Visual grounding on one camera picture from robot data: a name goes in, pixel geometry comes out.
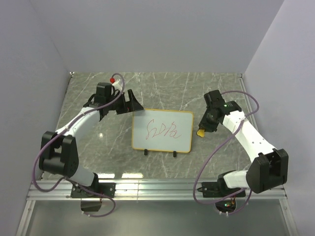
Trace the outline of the yellow handled eraser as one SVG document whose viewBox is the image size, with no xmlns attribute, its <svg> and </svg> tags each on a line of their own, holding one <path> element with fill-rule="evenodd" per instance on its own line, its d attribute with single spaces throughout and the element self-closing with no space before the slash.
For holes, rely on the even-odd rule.
<svg viewBox="0 0 315 236">
<path fill-rule="evenodd" d="M 196 134 L 197 134 L 197 136 L 203 138 L 203 137 L 205 137 L 205 130 L 204 129 L 198 129 Z"/>
</svg>

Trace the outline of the yellow framed whiteboard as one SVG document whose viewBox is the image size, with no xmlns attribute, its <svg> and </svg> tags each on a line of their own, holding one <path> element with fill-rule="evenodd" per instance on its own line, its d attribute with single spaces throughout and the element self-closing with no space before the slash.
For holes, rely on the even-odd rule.
<svg viewBox="0 0 315 236">
<path fill-rule="evenodd" d="M 136 150 L 189 153 L 194 114 L 144 109 L 132 115 L 131 146 Z"/>
</svg>

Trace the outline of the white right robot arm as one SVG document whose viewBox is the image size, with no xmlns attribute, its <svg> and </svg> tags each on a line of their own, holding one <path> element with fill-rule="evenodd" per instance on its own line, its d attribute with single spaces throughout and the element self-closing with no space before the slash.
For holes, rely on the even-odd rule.
<svg viewBox="0 0 315 236">
<path fill-rule="evenodd" d="M 206 111 L 198 125 L 197 135 L 216 132 L 223 125 L 247 153 L 251 165 L 248 170 L 230 171 L 218 176 L 214 192 L 227 197 L 240 190 L 250 189 L 258 194 L 287 182 L 288 153 L 277 149 L 249 122 L 248 116 L 235 102 L 226 102 L 219 90 L 204 94 Z"/>
</svg>

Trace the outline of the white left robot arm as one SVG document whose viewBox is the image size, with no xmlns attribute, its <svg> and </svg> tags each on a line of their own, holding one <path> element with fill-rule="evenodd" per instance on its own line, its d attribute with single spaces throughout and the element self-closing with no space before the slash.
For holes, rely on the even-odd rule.
<svg viewBox="0 0 315 236">
<path fill-rule="evenodd" d="M 110 111 L 120 115 L 144 109 L 130 89 L 126 100 L 123 89 L 123 81 L 98 83 L 96 92 L 75 118 L 56 131 L 45 132 L 37 159 L 39 169 L 82 186 L 82 192 L 89 198 L 97 196 L 100 193 L 98 175 L 79 164 L 77 144 Z"/>
</svg>

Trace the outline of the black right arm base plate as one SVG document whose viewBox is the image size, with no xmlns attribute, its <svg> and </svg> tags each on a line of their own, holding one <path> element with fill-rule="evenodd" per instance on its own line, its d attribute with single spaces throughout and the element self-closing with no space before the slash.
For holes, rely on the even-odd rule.
<svg viewBox="0 0 315 236">
<path fill-rule="evenodd" d="M 222 196 L 217 182 L 202 182 L 197 191 L 202 193 L 203 198 L 219 198 Z"/>
</svg>

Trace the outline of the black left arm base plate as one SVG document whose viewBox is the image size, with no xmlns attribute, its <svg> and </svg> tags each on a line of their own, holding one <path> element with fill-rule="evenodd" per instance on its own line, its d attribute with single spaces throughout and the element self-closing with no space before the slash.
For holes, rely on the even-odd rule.
<svg viewBox="0 0 315 236">
<path fill-rule="evenodd" d="M 115 196 L 116 184 L 113 182 L 101 182 L 96 188 L 73 185 L 71 198 L 113 198 Z"/>
</svg>

